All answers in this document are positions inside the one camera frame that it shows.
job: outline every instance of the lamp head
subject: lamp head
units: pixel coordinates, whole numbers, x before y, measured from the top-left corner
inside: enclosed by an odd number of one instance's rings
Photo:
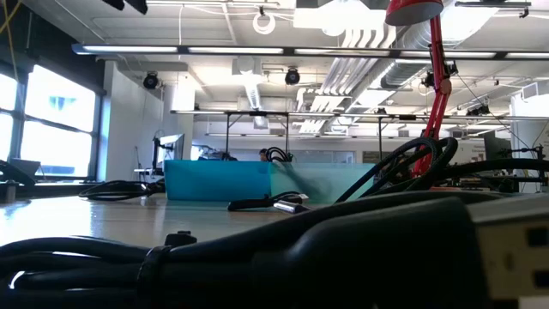
[[[411,26],[439,15],[442,0],[391,0],[385,22],[390,26]]]

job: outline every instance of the laptop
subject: laptop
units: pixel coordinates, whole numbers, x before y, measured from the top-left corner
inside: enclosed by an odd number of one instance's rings
[[[14,167],[17,167],[22,172],[24,172],[28,177],[34,178],[34,175],[40,168],[40,162],[39,161],[29,161],[29,160],[22,160],[22,159],[11,159],[9,161],[9,164],[11,164]]]

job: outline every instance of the desk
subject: desk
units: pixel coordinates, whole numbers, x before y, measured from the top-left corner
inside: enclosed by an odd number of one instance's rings
[[[287,218],[276,210],[227,212],[226,203],[167,201],[163,194],[121,202],[56,197],[0,203],[0,245],[51,236],[87,235],[133,245],[163,245],[189,230],[198,241],[217,239]]]

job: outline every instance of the teal plastic bin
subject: teal plastic bin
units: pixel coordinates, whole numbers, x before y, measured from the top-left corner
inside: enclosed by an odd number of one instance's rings
[[[271,193],[286,191],[306,194],[310,203],[331,204],[341,196],[374,164],[338,163],[273,163],[271,166]],[[349,200],[356,199],[371,187],[373,178]]]
[[[170,200],[230,202],[270,195],[267,162],[168,160],[164,174]]]

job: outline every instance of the red desk lamp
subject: red desk lamp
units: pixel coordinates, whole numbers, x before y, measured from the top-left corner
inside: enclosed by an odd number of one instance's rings
[[[385,16],[385,22],[391,26],[411,26],[431,20],[430,48],[436,95],[424,136],[436,140],[443,122],[444,110],[452,92],[449,69],[444,62],[443,38],[440,27],[440,13],[442,11],[443,3],[441,0],[392,0]],[[429,169],[430,161],[430,155],[417,161],[413,173],[415,175],[423,174]]]

